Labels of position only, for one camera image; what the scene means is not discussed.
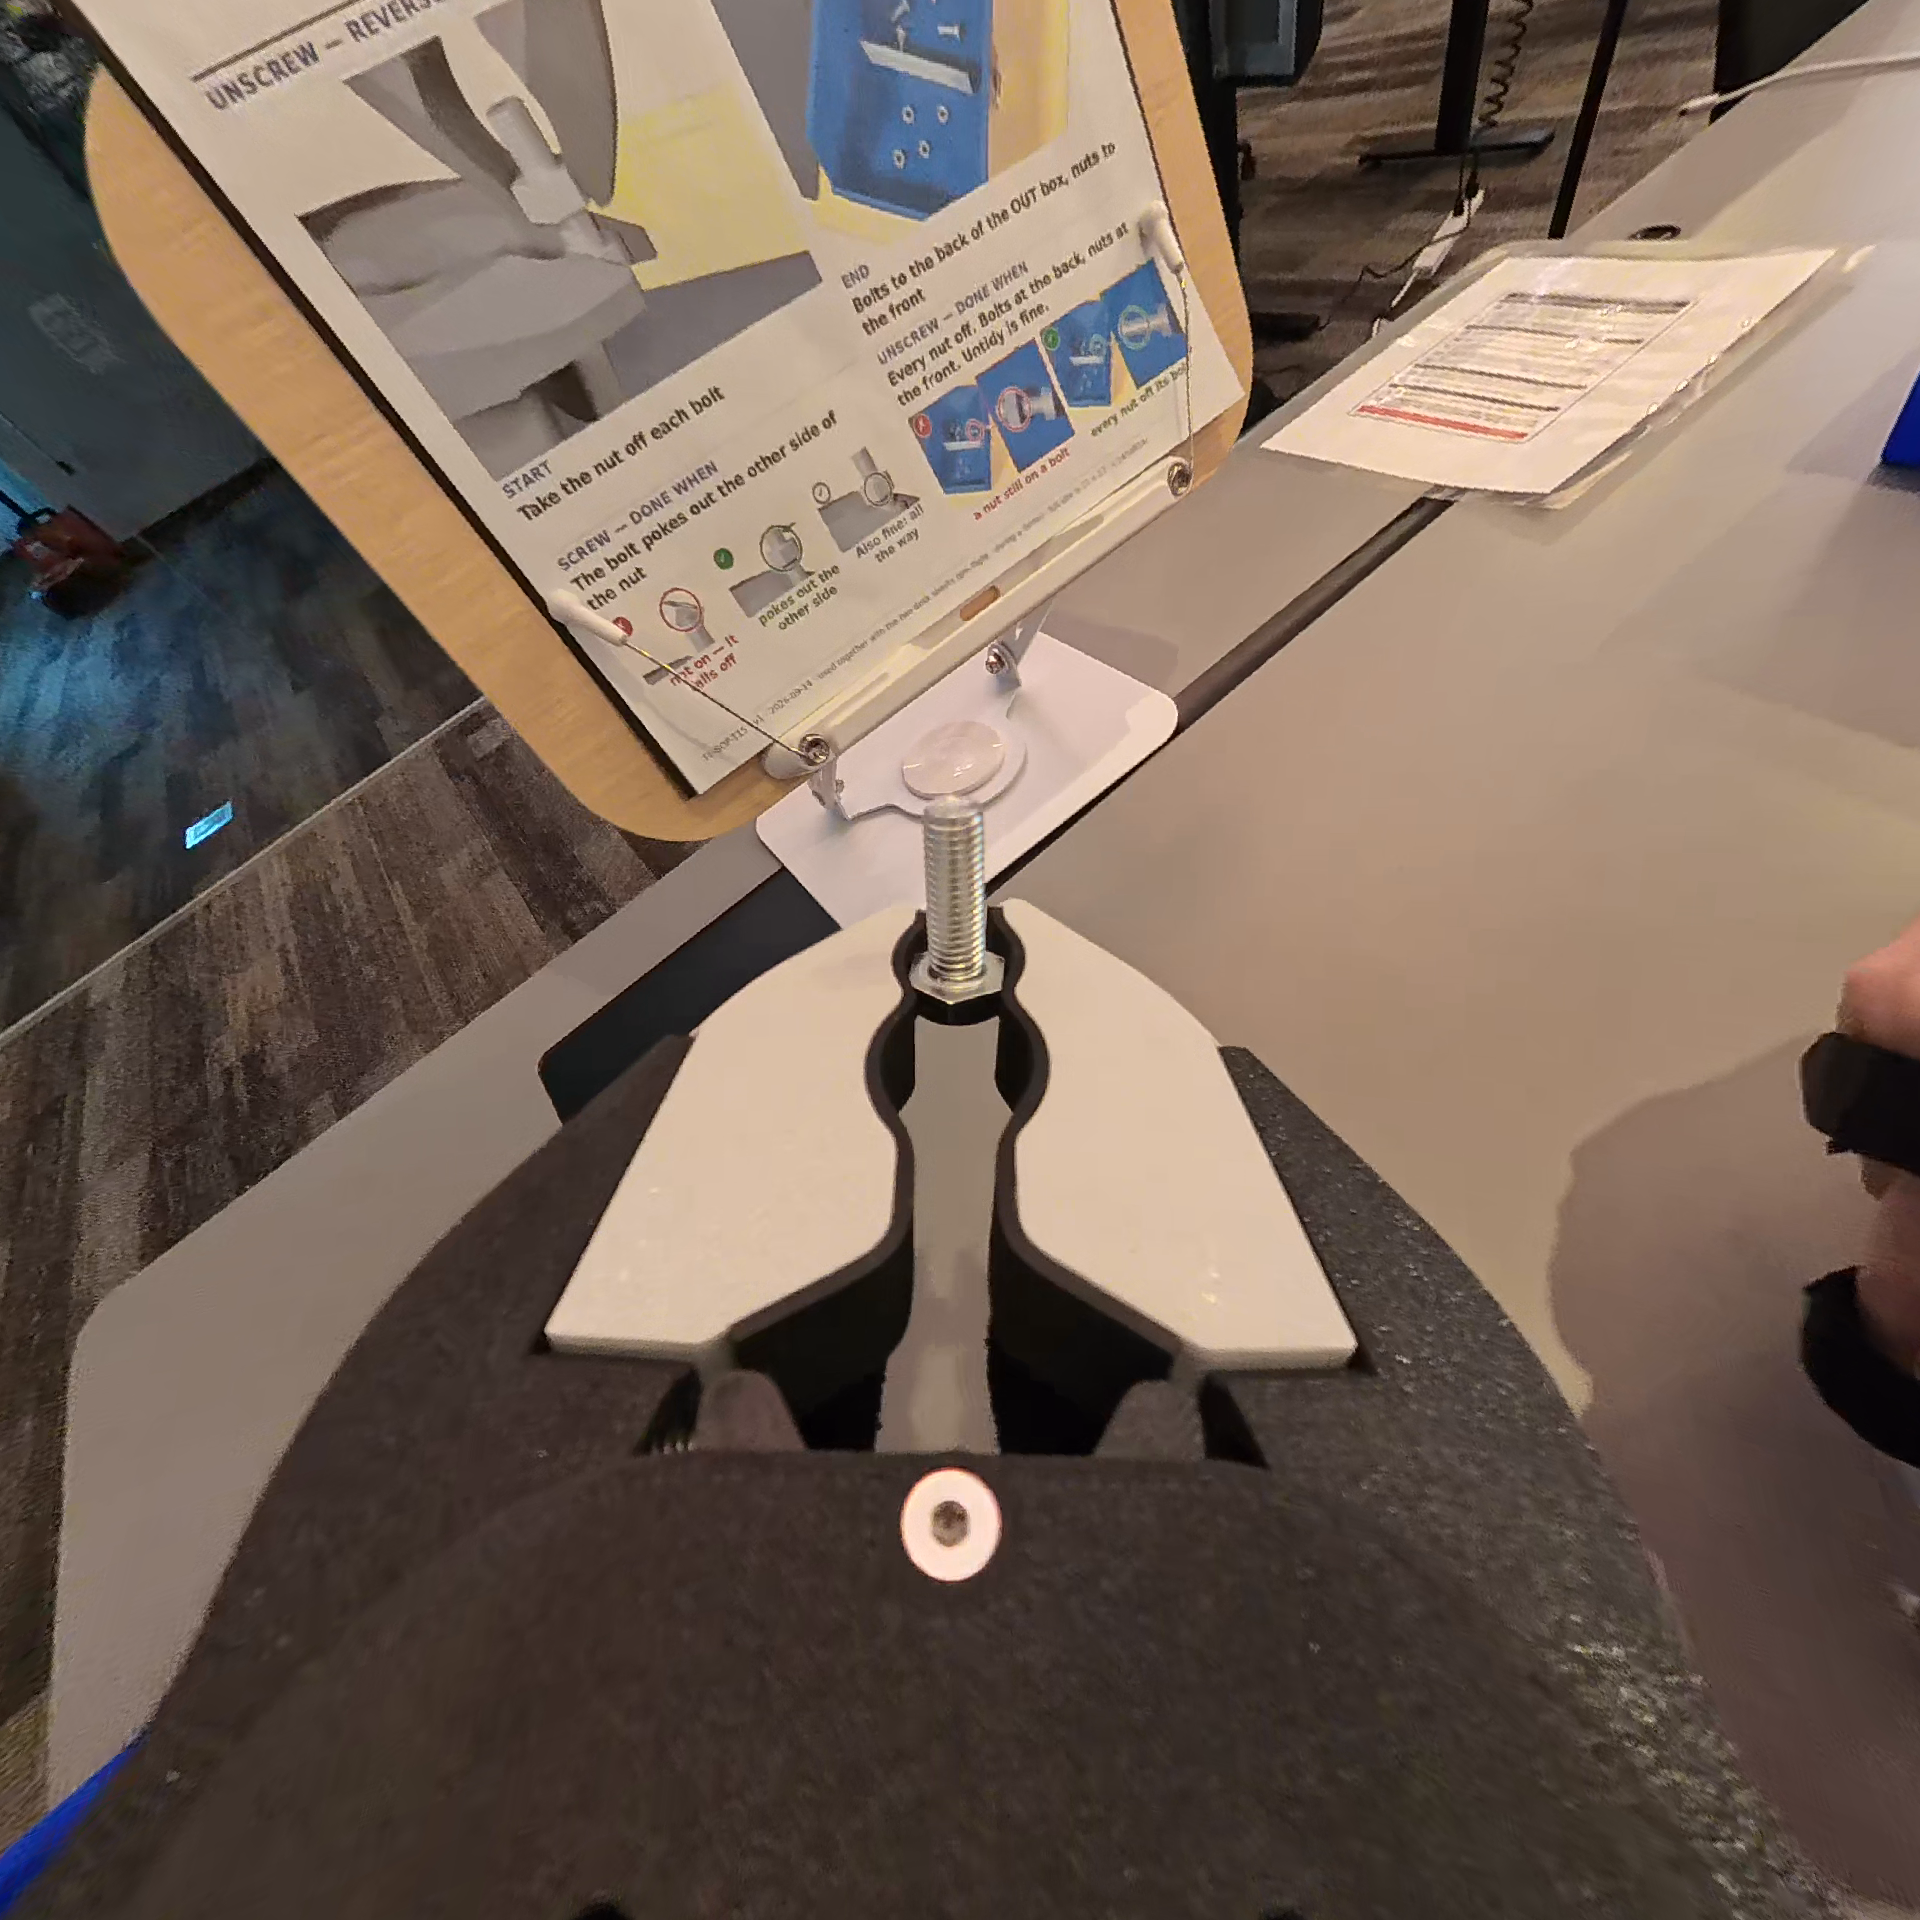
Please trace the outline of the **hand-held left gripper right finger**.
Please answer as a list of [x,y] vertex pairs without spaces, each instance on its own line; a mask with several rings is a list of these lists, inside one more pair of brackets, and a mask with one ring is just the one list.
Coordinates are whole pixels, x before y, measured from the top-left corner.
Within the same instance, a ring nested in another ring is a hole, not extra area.
[[1172,1372],[1346,1368],[1358,1335],[1211,1033],[1040,908],[1001,927],[1034,1059],[1001,1139],[1011,1255]]

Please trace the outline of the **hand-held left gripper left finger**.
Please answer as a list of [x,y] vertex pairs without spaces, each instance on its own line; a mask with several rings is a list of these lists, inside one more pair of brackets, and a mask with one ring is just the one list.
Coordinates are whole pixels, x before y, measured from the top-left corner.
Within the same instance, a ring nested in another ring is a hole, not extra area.
[[654,1122],[543,1335],[561,1355],[766,1355],[805,1309],[852,1304],[895,1260],[910,1282],[910,1139],[886,1041],[913,1038],[899,950],[920,914],[887,903],[723,1000],[693,1035]]

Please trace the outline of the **silver threaded bolt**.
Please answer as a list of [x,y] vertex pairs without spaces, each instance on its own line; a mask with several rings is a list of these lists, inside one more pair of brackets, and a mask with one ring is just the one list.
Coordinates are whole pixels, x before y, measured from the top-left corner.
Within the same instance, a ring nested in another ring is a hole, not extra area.
[[1001,957],[990,948],[981,810],[963,797],[935,801],[920,819],[920,848],[924,933],[907,984],[928,1020],[997,1020]]

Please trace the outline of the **person's right hand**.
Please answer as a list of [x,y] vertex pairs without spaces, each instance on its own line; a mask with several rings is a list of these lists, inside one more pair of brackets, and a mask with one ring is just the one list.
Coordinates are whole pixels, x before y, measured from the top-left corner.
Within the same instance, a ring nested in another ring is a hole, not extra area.
[[1915,922],[1845,970],[1835,1033],[1915,1061]]

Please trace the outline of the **white stand base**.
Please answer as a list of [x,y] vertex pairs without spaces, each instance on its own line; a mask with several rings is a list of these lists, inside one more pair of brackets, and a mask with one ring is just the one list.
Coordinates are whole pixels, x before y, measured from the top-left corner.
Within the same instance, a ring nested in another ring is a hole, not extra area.
[[1165,692],[1040,633],[1019,683],[981,663],[952,670],[837,759],[837,801],[800,788],[762,815],[756,840],[840,927],[890,903],[920,908],[928,797],[907,767],[936,732],[1000,742],[1000,767],[965,793],[981,814],[987,880],[1000,880],[1154,753],[1175,717]]

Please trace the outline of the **wooden document stand board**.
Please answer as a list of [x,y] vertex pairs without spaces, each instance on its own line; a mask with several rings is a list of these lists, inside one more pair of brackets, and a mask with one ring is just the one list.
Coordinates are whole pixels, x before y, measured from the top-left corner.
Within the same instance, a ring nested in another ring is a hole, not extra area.
[[[1224,354],[1251,375],[1251,324],[1235,276],[1227,227],[1203,157],[1200,117],[1189,89],[1189,52],[1175,4],[1113,4],[1133,77],[1141,75],[1141,124],[1154,162],[1172,167],[1168,219],[1190,241],[1194,307],[1224,325]],[[245,227],[172,122],[129,75],[95,4],[63,13],[98,48],[85,104],[85,170],[107,250],[164,336],[203,373],[234,419],[312,498],[331,527],[398,593],[401,608],[453,659],[479,695],[520,732],[533,753],[590,814],[618,828],[664,843],[703,843],[736,828],[796,781],[730,772],[714,797],[690,797],[664,751],[640,737],[637,717],[613,713],[610,683],[545,615],[526,570],[487,533],[418,434],[376,394],[372,375],[325,329],[265,241]],[[1088,509],[1033,565],[975,581],[971,596],[907,643],[907,692],[1008,638],[1019,617],[1043,617],[1060,593],[1121,553],[1183,489],[1203,483],[1235,446],[1245,398],[1194,428],[1190,479],[1168,489],[1149,479]]]

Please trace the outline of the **laminated paper sheet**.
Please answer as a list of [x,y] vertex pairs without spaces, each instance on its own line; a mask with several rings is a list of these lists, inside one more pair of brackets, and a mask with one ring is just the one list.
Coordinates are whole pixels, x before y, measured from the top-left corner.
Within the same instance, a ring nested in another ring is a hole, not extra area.
[[1837,296],[1865,250],[1496,250],[1263,450],[1558,505]]

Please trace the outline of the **printed instruction sheet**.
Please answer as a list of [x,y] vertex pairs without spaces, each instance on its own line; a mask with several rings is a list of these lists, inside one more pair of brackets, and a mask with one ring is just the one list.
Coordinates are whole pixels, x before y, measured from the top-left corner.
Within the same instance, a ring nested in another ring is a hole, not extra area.
[[1245,394],[1113,4],[95,17],[690,793]]

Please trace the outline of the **red box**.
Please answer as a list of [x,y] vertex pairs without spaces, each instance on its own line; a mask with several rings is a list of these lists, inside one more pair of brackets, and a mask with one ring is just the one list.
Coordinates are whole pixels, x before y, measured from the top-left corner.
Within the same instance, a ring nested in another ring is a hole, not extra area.
[[123,550],[75,509],[24,515],[11,555],[27,569],[33,600],[58,617],[102,610],[123,591]]

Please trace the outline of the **grey cabinet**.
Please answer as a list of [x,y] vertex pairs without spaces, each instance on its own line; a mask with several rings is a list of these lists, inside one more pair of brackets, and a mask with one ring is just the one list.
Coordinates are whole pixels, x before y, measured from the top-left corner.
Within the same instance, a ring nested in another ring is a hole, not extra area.
[[159,333],[85,196],[4,117],[4,509],[143,534],[265,464]]

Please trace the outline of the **black desk leg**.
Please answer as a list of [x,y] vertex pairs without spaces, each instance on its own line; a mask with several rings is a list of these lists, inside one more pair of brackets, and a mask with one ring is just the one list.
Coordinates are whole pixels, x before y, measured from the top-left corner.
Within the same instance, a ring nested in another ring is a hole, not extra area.
[[1434,129],[1365,146],[1358,170],[1546,152],[1555,129],[1503,124],[1532,13],[1533,4],[1451,4]]

